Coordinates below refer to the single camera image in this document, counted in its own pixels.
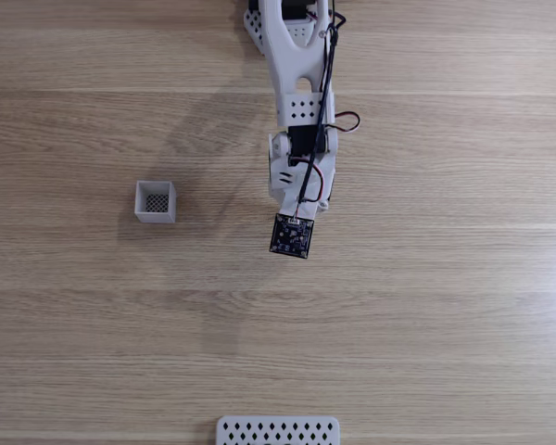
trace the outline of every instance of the circuit board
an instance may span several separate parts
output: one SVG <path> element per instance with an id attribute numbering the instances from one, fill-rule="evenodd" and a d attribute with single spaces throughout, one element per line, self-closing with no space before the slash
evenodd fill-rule
<path id="1" fill-rule="evenodd" d="M 276 215 L 270 252 L 306 259 L 309 256 L 313 220 Z"/>

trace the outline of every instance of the black wire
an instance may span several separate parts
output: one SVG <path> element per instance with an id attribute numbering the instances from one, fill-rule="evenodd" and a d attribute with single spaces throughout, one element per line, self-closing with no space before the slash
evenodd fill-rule
<path id="1" fill-rule="evenodd" d="M 304 162 L 304 163 L 310 164 L 310 162 L 308 160 L 304 159 L 304 158 L 293 158 L 292 160 L 295 161 L 295 162 Z M 323 181 L 323 172 L 320 170 L 320 168 L 317 165 L 315 165 L 315 164 L 311 164 L 311 165 L 313 166 L 313 169 L 317 172 L 317 175 L 319 176 L 319 179 L 321 181 L 321 186 L 320 186 L 320 189 L 319 189 L 319 194 L 317 195 L 317 199 L 306 199 L 305 201 L 306 202 L 319 202 L 319 200 L 323 196 L 323 189 L 324 189 L 324 186 L 325 186 L 325 183 Z"/>
<path id="2" fill-rule="evenodd" d="M 335 6 L 335 0 L 332 0 L 332 5 Z M 333 20 L 332 23 L 329 24 L 327 27 L 327 31 L 330 33 L 330 54 L 328 56 L 327 63 L 325 64 L 323 71 L 324 71 L 324 85 L 322 91 L 322 100 L 320 102 L 320 110 L 319 110 L 319 118 L 317 122 L 317 134 L 315 136 L 315 145 L 313 146 L 313 150 L 310 154 L 310 163 L 307 166 L 307 171 L 305 172 L 305 179 L 303 180 L 303 184 L 300 187 L 300 192 L 298 194 L 298 205 L 302 202 L 305 202 L 305 192 L 307 192 L 307 185 L 309 184 L 309 179 L 311 177 L 311 172 L 313 170 L 313 165 L 315 163 L 315 157 L 317 155 L 317 149 L 319 147 L 319 141 L 322 137 L 325 137 L 325 125 L 323 124 L 323 117 L 325 115 L 326 109 L 326 102 L 327 102 L 327 94 L 330 90 L 330 82 L 332 81 L 332 73 L 334 70 L 334 56 L 335 56 L 335 47 L 337 46 L 338 41 L 338 28 L 346 23 L 346 18 L 341 14 L 338 14 L 340 18 L 340 22 L 335 25 L 335 17 L 336 12 L 334 9 Z"/>

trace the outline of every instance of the white robotic arm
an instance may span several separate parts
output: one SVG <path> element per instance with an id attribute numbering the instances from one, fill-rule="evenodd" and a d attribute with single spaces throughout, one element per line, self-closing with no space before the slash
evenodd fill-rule
<path id="1" fill-rule="evenodd" d="M 250 1 L 245 25 L 268 60 L 278 125 L 287 128 L 269 139 L 270 195 L 281 205 L 271 251 L 307 258 L 316 213 L 328 210 L 334 183 L 338 135 L 329 125 L 335 123 L 330 80 L 337 28 L 328 0 Z M 300 79 L 310 91 L 297 90 Z"/>

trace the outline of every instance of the small white box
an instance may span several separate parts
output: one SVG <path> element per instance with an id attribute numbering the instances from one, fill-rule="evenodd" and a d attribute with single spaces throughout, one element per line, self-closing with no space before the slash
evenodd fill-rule
<path id="1" fill-rule="evenodd" d="M 142 223 L 175 223 L 177 194 L 171 181 L 138 181 L 134 213 Z"/>

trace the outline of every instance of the table surface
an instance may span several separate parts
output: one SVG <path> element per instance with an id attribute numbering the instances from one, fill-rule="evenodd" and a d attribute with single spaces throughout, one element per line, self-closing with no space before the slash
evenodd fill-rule
<path id="1" fill-rule="evenodd" d="M 556 0 L 341 0 L 308 261 L 268 252 L 244 2 L 0 0 L 0 445 L 556 445 Z M 136 180 L 178 222 L 140 224 Z"/>

